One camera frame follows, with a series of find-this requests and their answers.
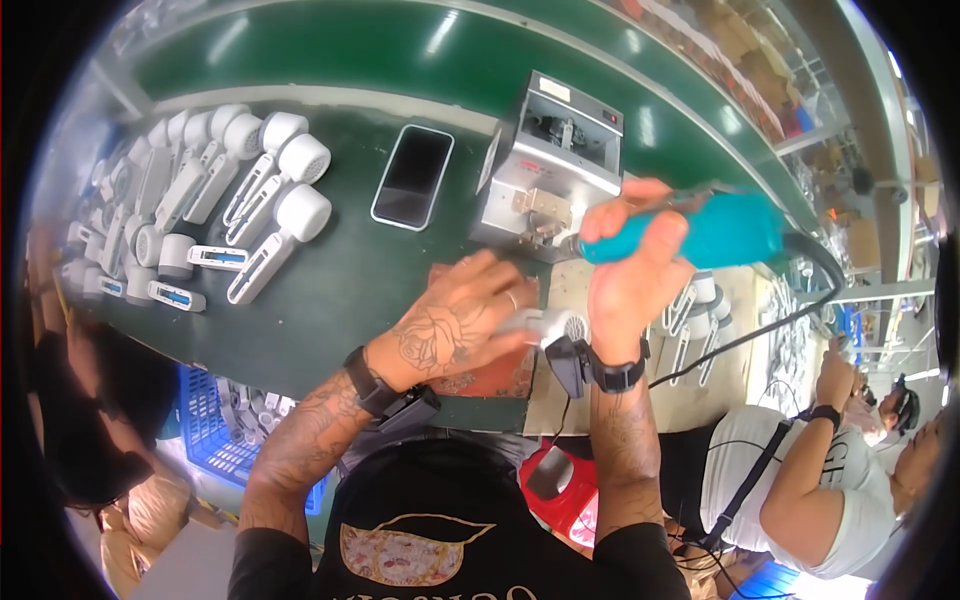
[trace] person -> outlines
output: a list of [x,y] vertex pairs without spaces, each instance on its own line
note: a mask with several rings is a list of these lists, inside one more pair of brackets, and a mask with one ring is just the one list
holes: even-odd
[[[652,180],[624,183],[639,205],[667,189]],[[581,236],[616,234],[630,210],[625,199],[594,207]],[[638,361],[644,328],[689,281],[693,267],[676,257],[685,234],[682,216],[662,212],[633,255],[594,271],[591,346],[604,364]],[[369,342],[364,364],[397,392],[475,369],[539,340],[525,330],[494,335],[536,301],[513,264],[480,251]],[[502,451],[506,436],[434,429],[380,448],[349,470],[311,573],[304,500],[371,420],[360,402],[353,376],[340,369],[264,443],[244,492],[229,598],[689,598],[663,528],[645,378],[618,394],[593,386],[590,396],[599,489],[592,561],[530,514],[516,480],[522,456],[514,444]]]
[[880,403],[876,402],[873,391],[866,385],[854,382],[854,389],[844,410],[843,422],[857,425],[867,445],[875,446],[895,431],[903,437],[917,426],[920,398],[907,389],[902,377]]
[[28,244],[36,347],[27,361],[31,416],[64,503],[99,509],[155,470],[156,433],[172,409],[176,365],[111,327],[65,310],[54,281],[54,229]]
[[[852,573],[880,551],[930,481],[941,416],[917,432],[887,474],[859,427],[836,426],[853,385],[853,367],[831,342],[812,418],[785,425],[773,460],[723,541],[769,550],[787,566],[822,579]],[[713,529],[784,421],[778,411],[743,406],[713,424],[660,435],[663,506],[686,529],[685,538]]]

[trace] black t-shirt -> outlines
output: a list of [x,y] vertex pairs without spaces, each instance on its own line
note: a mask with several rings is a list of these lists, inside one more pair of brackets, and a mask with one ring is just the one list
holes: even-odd
[[410,442],[380,450],[334,497],[324,556],[273,529],[236,540],[231,600],[689,598],[666,533],[619,529],[593,560],[527,509],[516,472],[478,445]]

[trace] black wristband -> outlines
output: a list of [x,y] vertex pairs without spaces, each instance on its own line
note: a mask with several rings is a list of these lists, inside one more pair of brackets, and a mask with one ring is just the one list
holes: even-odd
[[383,412],[399,400],[406,392],[396,392],[383,379],[375,377],[364,359],[364,347],[350,353],[344,361],[344,369],[359,396],[360,408],[374,417],[382,417]]
[[643,376],[647,358],[650,357],[650,346],[640,338],[640,358],[635,363],[609,366],[603,364],[593,348],[587,346],[589,353],[589,374],[593,382],[605,394],[619,394],[629,392]]
[[826,404],[817,406],[810,413],[810,420],[814,419],[830,419],[833,421],[833,433],[835,434],[837,430],[840,429],[841,417],[840,413],[837,412],[837,409],[832,406],[826,406]]

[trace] blue bin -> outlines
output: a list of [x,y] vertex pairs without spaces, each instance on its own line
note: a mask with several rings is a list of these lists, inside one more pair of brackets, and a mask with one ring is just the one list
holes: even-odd
[[[220,394],[213,375],[203,369],[180,365],[178,409],[180,437],[186,447],[187,460],[217,479],[243,490],[260,446],[230,441],[227,424],[220,415]],[[305,512],[308,515],[320,513],[320,502],[329,477],[328,473],[307,495]]]
[[776,596],[788,594],[800,573],[789,566],[767,561],[756,570],[747,581],[740,584],[740,591],[744,595],[734,592],[730,600],[746,600],[760,596]]

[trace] hand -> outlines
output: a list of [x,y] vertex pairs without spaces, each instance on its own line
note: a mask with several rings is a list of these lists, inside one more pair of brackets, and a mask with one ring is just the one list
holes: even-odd
[[816,405],[832,406],[838,413],[843,413],[856,377],[853,365],[843,359],[839,347],[839,337],[833,338],[829,349],[824,352],[824,362],[817,378]]
[[[662,181],[625,180],[623,196],[587,212],[580,238],[614,237],[627,217],[669,191]],[[664,211],[650,223],[633,255],[593,271],[587,300],[591,345],[604,364],[637,361],[643,330],[690,281],[693,265],[677,256],[687,229],[683,216]]]
[[493,335],[518,308],[537,305],[536,286],[482,250],[437,279],[393,329],[367,346],[367,364],[397,391],[469,371],[527,344],[536,332]]

